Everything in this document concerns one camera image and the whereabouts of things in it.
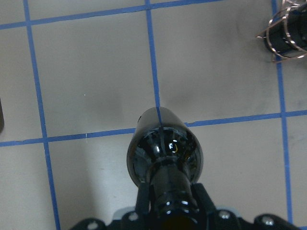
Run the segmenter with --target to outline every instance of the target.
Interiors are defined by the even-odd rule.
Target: grid
[[[57,230],[60,230],[60,222],[59,222],[59,214],[58,214],[58,208],[57,208],[55,187],[54,187],[54,182],[53,182],[51,159],[50,159],[50,154],[49,154],[49,143],[54,142],[54,141],[95,138],[95,137],[104,137],[104,136],[112,136],[112,135],[120,135],[120,134],[132,134],[134,133],[135,128],[126,128],[126,129],[117,129],[117,130],[109,130],[109,131],[101,131],[101,132],[93,132],[93,133],[81,133],[81,134],[74,134],[74,135],[48,137],[47,130],[46,130],[46,124],[45,124],[44,107],[43,107],[42,93],[41,93],[41,88],[40,88],[39,74],[38,74],[38,68],[37,68],[37,62],[36,62],[36,56],[35,56],[35,46],[34,46],[31,26],[37,25],[37,24],[46,24],[46,23],[53,23],[53,22],[59,22],[59,21],[66,21],[66,20],[77,20],[77,19],[83,19],[83,18],[89,18],[89,17],[95,17],[95,16],[105,16],[105,15],[128,13],[128,12],[146,11],[150,58],[151,58],[151,64],[152,64],[152,76],[153,76],[153,83],[154,83],[153,84],[154,98],[155,98],[156,107],[159,107],[160,106],[159,82],[158,82],[158,77],[157,77],[157,64],[156,64],[156,58],[155,58],[154,32],[153,32],[151,10],[158,9],[158,8],[189,5],[189,4],[206,3],[206,2],[212,2],[212,1],[219,1],[219,0],[179,0],[179,1],[155,3],[155,4],[151,4],[150,0],[145,0],[145,4],[141,6],[31,20],[28,1],[23,0],[25,22],[9,23],[9,24],[0,25],[0,30],[11,29],[11,28],[16,28],[16,27],[26,27],[27,29],[28,44],[29,44],[30,54],[31,54],[36,97],[37,97],[40,124],[41,124],[41,130],[42,130],[42,138],[27,139],[23,141],[13,140],[13,141],[0,142],[0,147],[43,143],[44,149],[45,149],[45,158],[46,158],[47,173],[48,173],[51,200],[52,200],[52,206],[53,206],[53,213],[54,213],[55,224],[56,224]],[[272,13],[275,14],[277,12],[277,9],[278,9],[278,6],[277,6],[276,0],[272,0]],[[307,115],[307,110],[286,112],[284,89],[283,89],[282,64],[281,63],[277,64],[276,68],[277,68],[277,79],[278,79],[278,88],[279,88],[280,113],[230,117],[230,118],[214,119],[214,120],[203,120],[203,121],[196,121],[193,123],[185,123],[185,124],[188,127],[197,127],[197,126],[227,124],[227,123],[234,123],[234,122],[245,122],[245,121],[281,118],[282,137],[283,137],[284,173],[285,173],[286,199],[287,199],[287,215],[288,215],[288,220],[290,222],[293,222],[291,181],[290,181],[290,161],[289,161],[288,133],[287,133],[287,120],[286,119],[287,117]]]

